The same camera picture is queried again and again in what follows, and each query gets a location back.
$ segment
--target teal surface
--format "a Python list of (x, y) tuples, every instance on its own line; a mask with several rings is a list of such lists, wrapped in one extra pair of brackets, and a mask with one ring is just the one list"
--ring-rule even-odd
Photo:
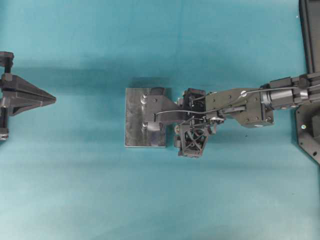
[(10, 119), (0, 238), (318, 240), (319, 167), (290, 110), (228, 120), (199, 159), (177, 156), (172, 130), (165, 149), (124, 148), (127, 87), (176, 99), (304, 73), (298, 15), (298, 0), (1, 0), (12, 72), (57, 102)]

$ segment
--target black mount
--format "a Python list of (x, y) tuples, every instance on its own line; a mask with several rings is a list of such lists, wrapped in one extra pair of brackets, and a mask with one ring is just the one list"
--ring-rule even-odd
[[(300, 0), (299, 11), (309, 74), (320, 72), (320, 0)], [(295, 112), (298, 145), (320, 164), (320, 103)]]

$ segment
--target clamp jaw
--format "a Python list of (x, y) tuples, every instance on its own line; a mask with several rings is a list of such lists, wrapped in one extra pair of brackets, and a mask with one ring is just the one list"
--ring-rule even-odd
[(51, 94), (32, 85), (17, 75), (11, 74), (14, 54), (0, 52), (0, 66), (4, 67), (1, 76), (0, 88), (0, 140), (9, 137), (8, 118), (24, 111), (54, 104), (56, 98)]

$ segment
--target wire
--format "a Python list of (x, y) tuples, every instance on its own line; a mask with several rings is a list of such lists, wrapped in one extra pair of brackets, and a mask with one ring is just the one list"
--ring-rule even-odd
[[(320, 84), (312, 86), (313, 88), (319, 87)], [(174, 112), (182, 112), (182, 113), (191, 113), (191, 114), (208, 114), (208, 113), (213, 113), (213, 112), (218, 112), (221, 109), (224, 109), (225, 107), (235, 103), (238, 101), (241, 97), (245, 97), (247, 94), (253, 94), (253, 93), (261, 93), (261, 92), (269, 92), (269, 91), (276, 91), (276, 90), (292, 90), (292, 89), (298, 89), (297, 86), (286, 86), (286, 87), (275, 87), (275, 88), (266, 88), (266, 89), (257, 89), (257, 90), (251, 90), (251, 91), (246, 91), (242, 94), (240, 94), (237, 99), (228, 102), (227, 104), (223, 105), (222, 107), (219, 107), (218, 109), (212, 109), (209, 111), (191, 111), (191, 110), (167, 110), (167, 111), (160, 111), (157, 112), (155, 115), (160, 115), (160, 114), (166, 114), (166, 113), (174, 113)]]
[(316, 88), (316, 87), (320, 87), (320, 84), (310, 86), (310, 87), (308, 87), (308, 89), (313, 89), (313, 88)]

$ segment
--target metal plate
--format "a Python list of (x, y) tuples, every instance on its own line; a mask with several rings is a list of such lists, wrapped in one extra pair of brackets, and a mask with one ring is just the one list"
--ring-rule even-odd
[(319, 111), (320, 103), (302, 105), (295, 111), (295, 119), (299, 146), (320, 164), (320, 144), (314, 139), (312, 128), (312, 117)]
[(142, 131), (144, 109), (141, 96), (150, 88), (125, 89), (125, 147), (160, 147), (166, 146), (166, 128), (161, 131)]

